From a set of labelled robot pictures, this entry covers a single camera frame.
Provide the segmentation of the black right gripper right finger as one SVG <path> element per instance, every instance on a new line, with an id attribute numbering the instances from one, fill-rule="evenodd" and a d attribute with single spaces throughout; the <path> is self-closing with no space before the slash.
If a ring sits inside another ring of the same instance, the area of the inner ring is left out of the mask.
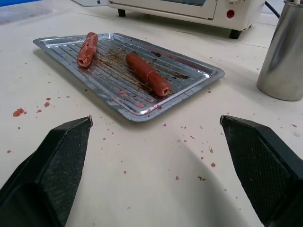
<path id="1" fill-rule="evenodd" d="M 222 115 L 238 179 L 264 227 L 303 227 L 303 160 L 269 127 Z"/>

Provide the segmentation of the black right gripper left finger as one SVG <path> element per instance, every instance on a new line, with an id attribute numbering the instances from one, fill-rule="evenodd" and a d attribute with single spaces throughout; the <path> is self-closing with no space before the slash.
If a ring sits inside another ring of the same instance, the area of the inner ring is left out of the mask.
<path id="1" fill-rule="evenodd" d="M 0 189 L 0 227 L 65 227 L 92 125 L 84 117 L 49 131 Z"/>

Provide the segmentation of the stainless steel cylinder cup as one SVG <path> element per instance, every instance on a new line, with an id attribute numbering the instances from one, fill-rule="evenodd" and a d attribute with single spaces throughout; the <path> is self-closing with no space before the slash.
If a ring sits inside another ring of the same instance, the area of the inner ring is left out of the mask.
<path id="1" fill-rule="evenodd" d="M 284 0 L 256 86 L 284 101 L 303 98 L 303 0 Z"/>

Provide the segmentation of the silver ribbed baking tray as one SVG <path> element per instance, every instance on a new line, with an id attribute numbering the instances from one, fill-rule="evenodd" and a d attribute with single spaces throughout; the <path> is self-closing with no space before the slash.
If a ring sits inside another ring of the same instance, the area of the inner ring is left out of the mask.
<path id="1" fill-rule="evenodd" d="M 85 38 L 45 37 L 35 39 L 34 44 L 101 101 L 133 122 L 155 118 L 224 76 L 218 67 L 119 33 L 98 36 L 97 51 L 84 69 L 76 60 Z M 130 52 L 137 53 L 170 83 L 169 95 L 158 97 L 135 76 L 125 59 Z"/>

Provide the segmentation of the ragged red sausage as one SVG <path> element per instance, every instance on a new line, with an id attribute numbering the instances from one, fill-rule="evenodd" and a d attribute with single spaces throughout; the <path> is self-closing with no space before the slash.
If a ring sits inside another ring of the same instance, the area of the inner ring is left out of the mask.
<path id="1" fill-rule="evenodd" d="M 97 50 L 98 35 L 93 32 L 87 34 L 85 42 L 77 55 L 77 64 L 82 68 L 87 68 Z"/>

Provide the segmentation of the smooth red sausage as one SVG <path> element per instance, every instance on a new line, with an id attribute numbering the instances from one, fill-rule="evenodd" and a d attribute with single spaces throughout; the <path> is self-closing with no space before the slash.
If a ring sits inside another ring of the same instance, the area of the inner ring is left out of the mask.
<path id="1" fill-rule="evenodd" d="M 130 52 L 125 57 L 129 68 L 138 76 L 156 95 L 166 97 L 170 91 L 170 83 L 138 54 Z"/>

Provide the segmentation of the white apple logo device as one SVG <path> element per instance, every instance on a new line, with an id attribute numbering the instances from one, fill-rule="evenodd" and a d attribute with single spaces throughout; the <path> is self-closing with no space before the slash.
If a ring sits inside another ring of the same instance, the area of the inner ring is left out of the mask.
<path id="1" fill-rule="evenodd" d="M 84 7 L 107 6 L 107 0 L 72 0 Z"/>

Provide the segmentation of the white toaster oven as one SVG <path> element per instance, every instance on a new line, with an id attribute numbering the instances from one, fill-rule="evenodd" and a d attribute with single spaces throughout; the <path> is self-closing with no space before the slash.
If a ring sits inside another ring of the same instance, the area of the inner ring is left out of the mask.
<path id="1" fill-rule="evenodd" d="M 231 39 L 255 22 L 266 0 L 107 0 L 107 5 L 118 9 L 120 17 L 125 12 L 168 17 L 203 25 L 229 29 Z"/>

